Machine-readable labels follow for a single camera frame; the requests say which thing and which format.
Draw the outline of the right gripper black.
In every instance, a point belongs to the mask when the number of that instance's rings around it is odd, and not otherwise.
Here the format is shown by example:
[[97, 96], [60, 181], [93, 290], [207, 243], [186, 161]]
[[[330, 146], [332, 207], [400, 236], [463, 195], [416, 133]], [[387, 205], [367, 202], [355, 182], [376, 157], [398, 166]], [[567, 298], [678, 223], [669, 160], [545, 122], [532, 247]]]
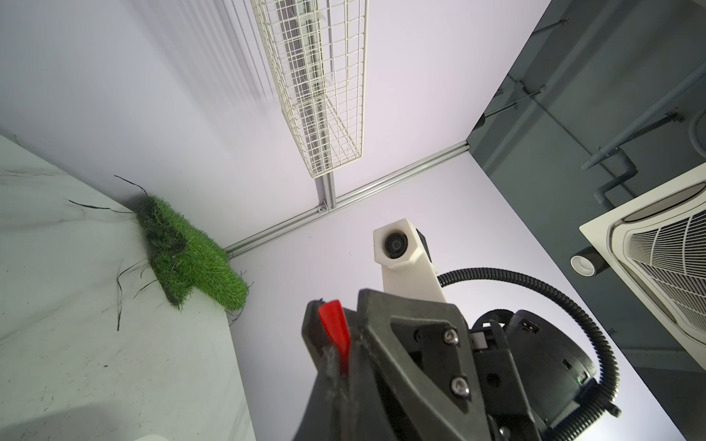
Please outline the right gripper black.
[[[489, 440], [486, 409], [504, 440], [557, 440], [588, 408], [598, 368], [533, 312], [492, 310], [470, 330], [451, 304], [361, 290], [363, 338], [382, 378], [422, 440]], [[479, 367], [479, 380], [475, 372]]]

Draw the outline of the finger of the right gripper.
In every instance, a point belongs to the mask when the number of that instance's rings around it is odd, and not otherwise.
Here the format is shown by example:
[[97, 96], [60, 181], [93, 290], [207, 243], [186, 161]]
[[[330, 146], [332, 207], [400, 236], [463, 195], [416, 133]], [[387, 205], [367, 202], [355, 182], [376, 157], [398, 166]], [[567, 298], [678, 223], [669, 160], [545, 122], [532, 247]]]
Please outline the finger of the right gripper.
[[347, 391], [347, 375], [341, 373], [338, 350], [331, 344], [318, 310], [325, 301], [307, 304], [303, 318], [302, 336], [317, 370], [307, 406], [297, 432], [296, 440], [341, 440], [344, 415], [341, 401]]

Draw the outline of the ceiling air conditioner vent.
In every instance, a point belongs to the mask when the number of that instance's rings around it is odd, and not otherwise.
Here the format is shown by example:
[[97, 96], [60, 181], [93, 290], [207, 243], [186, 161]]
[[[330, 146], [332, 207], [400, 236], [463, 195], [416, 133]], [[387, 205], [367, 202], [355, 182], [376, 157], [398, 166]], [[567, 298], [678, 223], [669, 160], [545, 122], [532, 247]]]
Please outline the ceiling air conditioner vent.
[[705, 364], [705, 167], [580, 226], [588, 248], [571, 268], [610, 268], [700, 365]]

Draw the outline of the green artificial grass mat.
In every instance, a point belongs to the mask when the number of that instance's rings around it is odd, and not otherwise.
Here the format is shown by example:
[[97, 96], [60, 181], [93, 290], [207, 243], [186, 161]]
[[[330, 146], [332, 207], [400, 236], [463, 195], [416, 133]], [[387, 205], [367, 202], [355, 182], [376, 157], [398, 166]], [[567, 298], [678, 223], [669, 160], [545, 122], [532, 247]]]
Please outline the green artificial grass mat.
[[139, 198], [135, 214], [145, 233], [149, 265], [173, 307], [183, 308], [194, 290], [228, 312], [246, 306], [248, 284], [206, 233], [155, 196]]

